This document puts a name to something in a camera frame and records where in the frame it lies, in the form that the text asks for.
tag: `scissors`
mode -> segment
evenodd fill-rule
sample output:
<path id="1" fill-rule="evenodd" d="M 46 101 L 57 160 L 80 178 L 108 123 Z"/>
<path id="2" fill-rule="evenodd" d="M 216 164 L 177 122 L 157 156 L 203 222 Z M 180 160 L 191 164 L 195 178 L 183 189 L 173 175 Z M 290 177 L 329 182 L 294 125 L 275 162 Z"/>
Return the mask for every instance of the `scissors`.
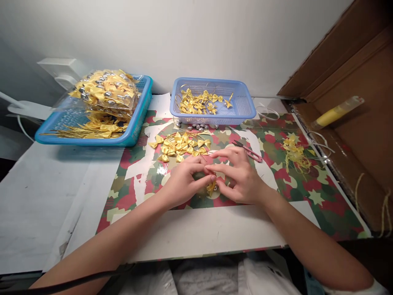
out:
<path id="1" fill-rule="evenodd" d="M 237 145 L 241 148 L 244 148 L 246 150 L 247 155 L 257 161 L 258 163 L 261 163 L 263 161 L 262 157 L 260 155 L 257 155 L 256 153 L 254 153 L 252 150 L 250 150 L 248 147 L 245 147 L 244 144 L 240 143 L 239 141 L 235 141 L 235 143 L 233 143 L 234 145 Z"/>

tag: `person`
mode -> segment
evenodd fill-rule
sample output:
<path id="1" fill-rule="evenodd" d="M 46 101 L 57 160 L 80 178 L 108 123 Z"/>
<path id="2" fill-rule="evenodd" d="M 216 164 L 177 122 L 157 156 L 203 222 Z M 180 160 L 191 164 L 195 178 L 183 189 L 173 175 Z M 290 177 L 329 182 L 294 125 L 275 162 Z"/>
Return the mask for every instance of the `person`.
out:
<path id="1" fill-rule="evenodd" d="M 199 189 L 222 172 L 235 180 L 231 188 L 217 181 L 220 192 L 231 200 L 254 204 L 265 210 L 299 261 L 317 279 L 328 294 L 388 294 L 370 272 L 349 252 L 321 231 L 277 191 L 258 176 L 243 148 L 229 147 L 216 151 L 212 158 L 225 157 L 233 166 L 207 165 L 201 157 L 188 157 L 172 171 L 171 177 L 155 195 L 132 212 L 88 240 L 60 261 L 31 288 L 51 286 L 93 273 L 116 270 L 131 252 L 141 246 L 148 229 L 167 211 L 188 201 Z M 205 177 L 194 180 L 194 173 Z M 182 183 L 184 189 L 178 190 Z M 244 259 L 219 266 L 200 263 L 178 267 L 171 273 L 165 261 L 157 268 L 144 270 L 130 278 L 121 294 L 300 294 L 294 285 L 268 263 Z M 97 294 L 108 281 L 101 278 L 63 291 L 61 294 Z"/>

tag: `hand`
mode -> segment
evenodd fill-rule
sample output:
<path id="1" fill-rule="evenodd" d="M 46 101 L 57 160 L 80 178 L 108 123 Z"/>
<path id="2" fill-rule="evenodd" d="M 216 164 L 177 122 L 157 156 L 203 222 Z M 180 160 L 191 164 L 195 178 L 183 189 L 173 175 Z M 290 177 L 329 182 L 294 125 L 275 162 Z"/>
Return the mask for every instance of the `hand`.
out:
<path id="1" fill-rule="evenodd" d="M 260 204 L 264 206 L 266 202 L 275 197 L 277 192 L 269 187 L 257 174 L 257 171 L 250 165 L 248 156 L 244 148 L 228 147 L 224 150 L 216 151 L 210 157 L 225 157 L 233 164 L 207 165 L 210 171 L 222 172 L 236 181 L 233 188 L 227 187 L 225 183 L 217 181 L 220 192 L 237 203 Z"/>
<path id="2" fill-rule="evenodd" d="M 187 202 L 201 188 L 212 183 L 216 176 L 213 172 L 207 170 L 206 160 L 201 156 L 188 156 L 183 162 L 178 164 L 171 171 L 171 177 L 168 179 L 160 193 L 163 193 L 168 200 L 169 209 Z M 196 172 L 203 171 L 206 176 L 194 180 L 192 175 Z"/>

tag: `finger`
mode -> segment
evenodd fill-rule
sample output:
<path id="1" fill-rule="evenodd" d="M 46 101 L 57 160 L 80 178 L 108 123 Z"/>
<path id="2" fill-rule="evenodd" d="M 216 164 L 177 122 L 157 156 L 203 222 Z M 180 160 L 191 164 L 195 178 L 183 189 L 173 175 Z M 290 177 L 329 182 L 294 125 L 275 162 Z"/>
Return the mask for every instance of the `finger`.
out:
<path id="1" fill-rule="evenodd" d="M 212 170 L 208 170 L 206 167 L 203 168 L 203 172 L 204 172 L 206 175 L 216 175 L 216 172 L 214 172 L 214 171 L 212 171 Z"/>
<path id="2" fill-rule="evenodd" d="M 197 157 L 188 156 L 184 161 L 187 163 L 200 163 L 203 165 L 207 164 L 206 160 L 201 155 Z"/>
<path id="3" fill-rule="evenodd" d="M 187 169 L 190 174 L 194 174 L 196 172 L 201 172 L 206 166 L 200 163 L 188 163 Z"/>
<path id="4" fill-rule="evenodd" d="M 237 177 L 239 176 L 238 169 L 225 164 L 207 165 L 206 169 L 216 172 L 223 172 L 225 175 L 233 178 L 234 180 L 236 180 Z"/>
<path id="5" fill-rule="evenodd" d="M 227 147 L 227 149 L 234 151 L 239 156 L 239 158 L 248 162 L 247 152 L 244 148 L 242 148 L 242 147 Z"/>
<path id="6" fill-rule="evenodd" d="M 233 188 L 227 187 L 224 182 L 217 181 L 216 184 L 224 196 L 230 198 L 232 201 L 240 202 L 242 195 Z"/>
<path id="7" fill-rule="evenodd" d="M 215 175 L 207 175 L 191 183 L 191 186 L 194 191 L 199 191 L 201 188 L 208 186 L 210 183 L 212 183 L 215 180 L 216 180 Z"/>
<path id="8" fill-rule="evenodd" d="M 238 162 L 237 154 L 230 149 L 218 150 L 215 153 L 211 154 L 210 157 L 213 159 L 215 159 L 217 157 L 225 157 L 225 158 L 228 158 L 228 160 L 231 163 L 233 163 L 234 165 L 236 165 L 236 163 Z"/>

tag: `basket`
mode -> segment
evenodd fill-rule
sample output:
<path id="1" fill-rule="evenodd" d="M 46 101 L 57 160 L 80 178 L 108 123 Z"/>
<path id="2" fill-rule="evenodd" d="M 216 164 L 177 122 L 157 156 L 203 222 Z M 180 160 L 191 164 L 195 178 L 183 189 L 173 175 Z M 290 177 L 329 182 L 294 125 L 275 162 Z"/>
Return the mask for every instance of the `basket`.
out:
<path id="1" fill-rule="evenodd" d="M 215 94 L 218 96 L 222 95 L 226 100 L 229 99 L 233 92 L 232 100 L 230 101 L 233 106 L 228 109 L 222 103 L 216 103 L 216 115 L 181 113 L 178 106 L 181 102 L 181 90 L 187 90 L 187 88 L 191 89 L 193 95 L 201 94 L 204 90 L 207 90 L 209 93 L 214 91 Z M 176 79 L 173 85 L 170 111 L 182 123 L 213 125 L 240 125 L 245 120 L 254 118 L 257 114 L 247 86 L 243 82 L 183 77 Z"/>
<path id="2" fill-rule="evenodd" d="M 153 80 L 149 76 L 144 76 L 138 84 L 136 84 L 141 96 L 138 105 L 133 113 L 130 123 L 124 134 L 118 138 L 58 138 L 50 135 L 40 135 L 40 133 L 55 133 L 52 129 L 66 130 L 67 126 L 78 126 L 77 124 L 85 124 L 89 121 L 85 113 L 75 113 L 69 111 L 55 111 L 37 130 L 35 139 L 42 144 L 52 145 L 111 145 L 111 146 L 134 146 L 138 140 L 142 124 L 146 117 L 147 108 L 151 102 L 151 87 Z M 63 109 L 66 105 L 72 105 L 72 100 L 78 98 L 68 97 L 62 103 Z"/>

